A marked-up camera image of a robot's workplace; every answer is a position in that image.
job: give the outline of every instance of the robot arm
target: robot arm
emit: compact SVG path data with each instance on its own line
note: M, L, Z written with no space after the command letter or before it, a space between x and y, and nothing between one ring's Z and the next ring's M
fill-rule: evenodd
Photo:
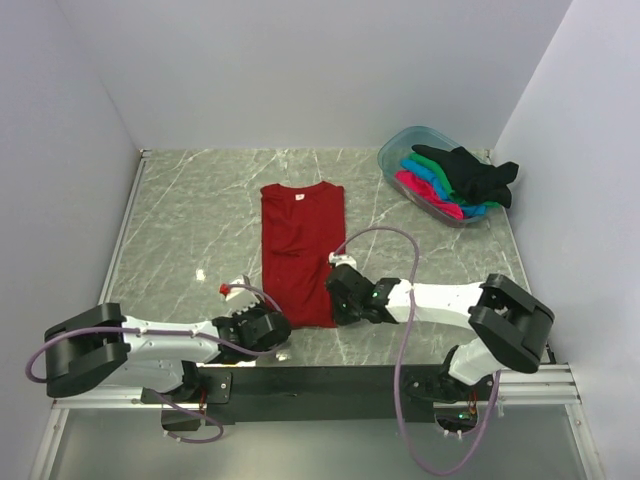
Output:
M334 318L348 325L361 318L373 323L403 323L410 309L411 284L383 278L376 284L355 269L347 255L332 256L326 286ZM454 347L438 379L419 382L423 398L451 402L467 387L503 368L535 373L540 365L554 315L549 308L504 275L491 274L469 285L414 284L415 321L443 323L473 330L478 338Z
M256 297L248 303L246 298L241 300L242 310L230 317L200 323L140 320L122 315L116 303L99 305L62 322L47 330L45 341L73 330L105 326L133 333L92 333L53 345L46 352L47 395L69 397L99 385L120 385L166 393L174 401L192 398L206 387L196 363L253 360L255 356L228 345L266 352L289 338L291 327L282 313Z

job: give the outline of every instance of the red t-shirt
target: red t-shirt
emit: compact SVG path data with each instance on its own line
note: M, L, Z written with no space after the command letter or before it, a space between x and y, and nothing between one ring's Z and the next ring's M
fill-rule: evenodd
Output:
M324 282L345 240L344 188L267 185L262 193L262 288L293 328L335 327Z

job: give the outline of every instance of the black mounting bar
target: black mounting bar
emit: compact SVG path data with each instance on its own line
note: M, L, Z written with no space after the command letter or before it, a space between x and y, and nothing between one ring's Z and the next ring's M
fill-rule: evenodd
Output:
M393 369L382 366L200 367L209 388L207 413L222 423L395 418ZM441 365L404 365L400 390L408 422L433 422L433 398ZM489 399L487 381L475 387L479 401ZM469 390L445 401L467 401ZM185 400L198 403L199 395ZM143 403L159 403L143 390Z

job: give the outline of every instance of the white wall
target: white wall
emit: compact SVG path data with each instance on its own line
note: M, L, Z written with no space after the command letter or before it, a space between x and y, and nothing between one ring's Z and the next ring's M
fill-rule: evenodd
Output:
M640 465L638 18L634 0L574 0L496 148L522 167L518 246L621 480Z
M19 480L51 404L24 363L95 305L139 154L55 2L0 8L0 477Z
M144 147L492 147L570 0L59 3Z

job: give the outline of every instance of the green cloth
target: green cloth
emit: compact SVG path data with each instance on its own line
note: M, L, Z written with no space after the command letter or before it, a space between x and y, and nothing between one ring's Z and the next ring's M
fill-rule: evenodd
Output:
M422 165L423 167L428 168L433 173L435 173L436 177L438 177L438 180L440 180L440 183L442 183L442 187L447 192L447 195L449 195L451 200L456 202L458 205L470 205L469 202L466 202L465 200L463 200L460 197L460 195L458 195L455 192L455 190L451 188L451 183L449 183L449 179L447 178L447 175L444 173L444 170L442 170L442 167L438 164L438 162L434 162L433 160L423 157L422 155L418 155L415 152L409 155L409 158L414 162ZM482 205L485 205L487 207L500 206L498 202L484 202Z

